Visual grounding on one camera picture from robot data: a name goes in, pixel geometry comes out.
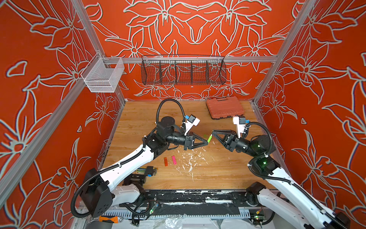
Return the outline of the red plastic tool case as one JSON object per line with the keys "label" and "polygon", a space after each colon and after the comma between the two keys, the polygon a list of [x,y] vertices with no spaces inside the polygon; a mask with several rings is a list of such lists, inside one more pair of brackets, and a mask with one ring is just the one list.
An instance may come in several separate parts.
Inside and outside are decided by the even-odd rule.
{"label": "red plastic tool case", "polygon": [[215,120],[245,114],[243,106],[236,96],[208,99],[206,106],[211,118]]}

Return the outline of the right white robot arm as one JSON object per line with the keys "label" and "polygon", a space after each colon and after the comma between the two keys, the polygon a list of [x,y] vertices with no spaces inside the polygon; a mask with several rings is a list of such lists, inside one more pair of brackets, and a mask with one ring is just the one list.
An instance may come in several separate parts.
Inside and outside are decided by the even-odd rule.
{"label": "right white robot arm", "polygon": [[212,136],[225,149],[251,156],[247,165],[250,172],[269,182],[286,198],[282,199],[262,183],[255,182],[246,190],[248,205],[267,207],[297,229],[350,228],[350,219],[344,213],[334,213],[316,200],[270,156],[275,146],[269,131],[253,140],[233,130],[214,130]]}

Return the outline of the pink usb drive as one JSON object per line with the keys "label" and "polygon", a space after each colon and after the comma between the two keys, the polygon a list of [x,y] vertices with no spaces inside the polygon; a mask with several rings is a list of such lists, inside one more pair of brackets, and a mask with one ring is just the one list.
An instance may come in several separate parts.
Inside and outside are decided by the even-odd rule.
{"label": "pink usb drive", "polygon": [[176,157],[175,156],[172,156],[172,162],[173,162],[174,165],[177,164],[177,161],[176,161]]}

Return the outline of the green usb drive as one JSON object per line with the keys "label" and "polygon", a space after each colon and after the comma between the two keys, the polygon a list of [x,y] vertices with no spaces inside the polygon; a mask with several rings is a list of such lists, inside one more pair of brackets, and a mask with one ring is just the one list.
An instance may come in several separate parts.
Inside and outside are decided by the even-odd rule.
{"label": "green usb drive", "polygon": [[210,135],[210,136],[209,136],[209,138],[208,138],[208,140],[207,140],[207,142],[208,142],[208,143],[210,143],[210,141],[211,141],[212,137],[213,137],[212,135]]}

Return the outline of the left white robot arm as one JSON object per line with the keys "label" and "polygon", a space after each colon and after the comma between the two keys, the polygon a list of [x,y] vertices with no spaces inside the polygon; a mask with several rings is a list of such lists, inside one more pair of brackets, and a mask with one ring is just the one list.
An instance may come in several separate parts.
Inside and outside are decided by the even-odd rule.
{"label": "left white robot arm", "polygon": [[107,168],[89,170],[71,200],[72,215],[76,218],[96,218],[113,205],[135,202],[142,193],[140,188],[131,184],[123,191],[116,192],[116,187],[139,167],[169,150],[171,144],[183,146],[184,150],[207,146],[207,140],[191,131],[200,120],[194,115],[187,119],[183,122],[185,130],[182,130],[172,117],[163,117],[142,138],[142,144],[135,151]]}

